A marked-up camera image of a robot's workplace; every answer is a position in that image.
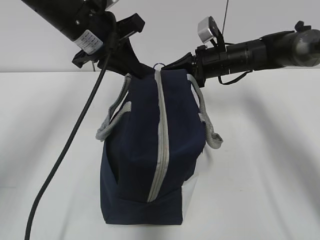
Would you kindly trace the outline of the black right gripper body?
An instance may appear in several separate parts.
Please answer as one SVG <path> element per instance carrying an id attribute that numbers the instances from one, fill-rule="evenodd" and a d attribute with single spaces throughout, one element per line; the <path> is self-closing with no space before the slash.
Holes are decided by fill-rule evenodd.
<path id="1" fill-rule="evenodd" d="M 192 75 L 195 78 L 200 88 L 203 88 L 206 82 L 206 78 L 204 75 L 203 62 L 202 62 L 203 53 L 205 52 L 206 49 L 207 49 L 206 45 L 198 46 L 195 50 L 195 55 L 193 56 L 193 62 L 192 62 L 192 67 L 193 67 Z"/>

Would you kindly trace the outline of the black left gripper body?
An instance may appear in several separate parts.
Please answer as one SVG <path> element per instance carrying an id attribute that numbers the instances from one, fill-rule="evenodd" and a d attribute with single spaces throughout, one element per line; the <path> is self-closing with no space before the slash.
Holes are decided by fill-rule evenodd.
<path id="1" fill-rule="evenodd" d="M 129 39 L 132 35 L 142 32 L 145 21 L 137 13 L 118 22 L 110 11 L 105 12 L 103 16 L 109 20 L 111 30 L 103 41 L 102 47 L 92 54 L 81 50 L 74 56 L 72 63 L 82 68 L 87 62 L 93 61 L 102 69 L 105 60 L 109 57 L 106 68 L 108 71 L 122 76 L 131 74 L 139 79 L 149 75 L 150 67 L 138 60 Z"/>

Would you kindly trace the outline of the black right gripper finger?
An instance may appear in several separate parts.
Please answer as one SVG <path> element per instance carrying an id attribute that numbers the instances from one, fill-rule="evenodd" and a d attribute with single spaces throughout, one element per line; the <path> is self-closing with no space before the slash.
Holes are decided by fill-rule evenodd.
<path id="1" fill-rule="evenodd" d="M 162 70 L 186 70 L 187 72 L 193 71 L 194 56 L 188 52 L 182 58 L 162 67 Z"/>

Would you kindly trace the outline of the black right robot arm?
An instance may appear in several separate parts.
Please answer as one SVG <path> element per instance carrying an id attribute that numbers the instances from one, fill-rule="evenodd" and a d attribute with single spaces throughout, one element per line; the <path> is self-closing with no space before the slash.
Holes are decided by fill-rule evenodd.
<path id="1" fill-rule="evenodd" d="M 281 69 L 286 67 L 312 68 L 320 64 L 320 31 L 298 21 L 291 31 L 281 31 L 264 35 L 258 39 L 241 43 L 227 43 L 212 17 L 198 24 L 198 36 L 205 44 L 195 53 L 187 53 L 172 62 L 164 70 L 186 70 L 199 87 L 204 87 L 207 79 L 240 73 L 228 85 L 234 84 L 254 71 Z"/>

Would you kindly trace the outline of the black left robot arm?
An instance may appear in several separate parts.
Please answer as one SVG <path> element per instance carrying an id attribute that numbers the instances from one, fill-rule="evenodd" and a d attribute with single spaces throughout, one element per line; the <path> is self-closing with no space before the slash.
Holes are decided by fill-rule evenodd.
<path id="1" fill-rule="evenodd" d="M 82 68 L 88 62 L 102 69 L 139 79 L 154 72 L 141 63 L 130 42 L 130 37 L 141 33 L 145 21 L 137 14 L 116 20 L 109 10 L 115 0 L 24 0 L 51 26 L 80 48 L 72 63 Z"/>

